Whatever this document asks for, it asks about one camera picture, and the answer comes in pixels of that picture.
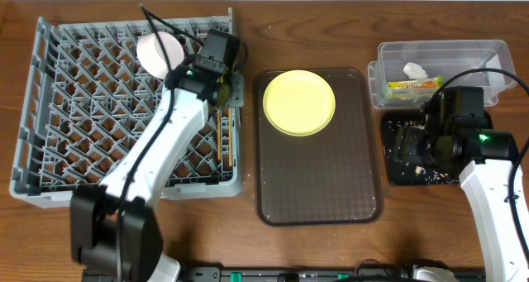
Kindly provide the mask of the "green orange snack wrapper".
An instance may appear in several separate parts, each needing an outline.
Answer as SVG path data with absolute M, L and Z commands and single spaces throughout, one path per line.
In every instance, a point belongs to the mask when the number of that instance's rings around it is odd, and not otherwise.
M 436 76 L 429 79 L 413 79 L 406 81 L 387 82 L 387 99 L 415 100 L 423 95 L 427 97 L 443 84 L 443 77 Z

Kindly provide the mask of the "yellow round plate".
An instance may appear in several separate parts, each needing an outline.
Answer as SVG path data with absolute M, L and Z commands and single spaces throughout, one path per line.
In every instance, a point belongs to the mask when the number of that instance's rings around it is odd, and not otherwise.
M 275 76 L 262 100 L 271 125 L 290 136 L 310 136 L 328 125 L 336 111 L 331 85 L 307 70 L 290 70 Z

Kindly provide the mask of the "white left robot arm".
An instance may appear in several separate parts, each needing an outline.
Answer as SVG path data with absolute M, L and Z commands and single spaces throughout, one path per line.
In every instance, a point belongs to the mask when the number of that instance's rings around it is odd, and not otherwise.
M 147 128 L 117 167 L 70 201 L 73 260 L 118 281 L 177 280 L 181 265 L 163 252 L 155 210 L 191 140 L 231 101 L 240 68 L 180 63 L 150 74 L 164 92 Z

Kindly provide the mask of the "wooden chopstick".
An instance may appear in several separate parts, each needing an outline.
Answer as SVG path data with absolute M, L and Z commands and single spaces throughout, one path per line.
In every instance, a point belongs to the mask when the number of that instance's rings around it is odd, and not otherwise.
M 228 166 L 233 167 L 232 163 L 232 112 L 231 108 L 228 108 Z
M 217 110 L 217 159 L 222 161 L 222 110 Z

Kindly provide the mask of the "white tissue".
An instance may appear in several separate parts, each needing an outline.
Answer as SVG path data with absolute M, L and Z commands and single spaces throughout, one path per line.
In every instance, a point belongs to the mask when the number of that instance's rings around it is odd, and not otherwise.
M 405 66 L 403 67 L 403 72 L 410 79 L 414 79 L 414 80 L 428 78 L 427 72 L 420 65 L 415 64 L 413 62 L 406 63 Z

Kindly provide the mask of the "pink white small bowl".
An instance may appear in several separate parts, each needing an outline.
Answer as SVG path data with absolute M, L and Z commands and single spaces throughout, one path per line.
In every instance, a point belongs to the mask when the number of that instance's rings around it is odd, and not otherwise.
M 169 57 L 171 69 L 174 69 L 185 58 L 183 47 L 173 35 L 164 31 L 158 31 L 158 34 Z M 164 79 L 166 77 L 169 70 L 161 44 L 156 39 L 155 34 L 148 34 L 141 37 L 137 42 L 136 53 L 141 66 L 147 73 L 158 79 Z

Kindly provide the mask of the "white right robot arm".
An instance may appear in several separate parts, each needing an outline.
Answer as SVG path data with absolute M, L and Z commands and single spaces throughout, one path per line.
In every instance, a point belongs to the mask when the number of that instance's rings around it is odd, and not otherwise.
M 486 280 L 527 281 L 528 208 L 512 134 L 460 127 L 451 133 L 425 127 L 398 129 L 393 159 L 460 181 L 484 257 Z

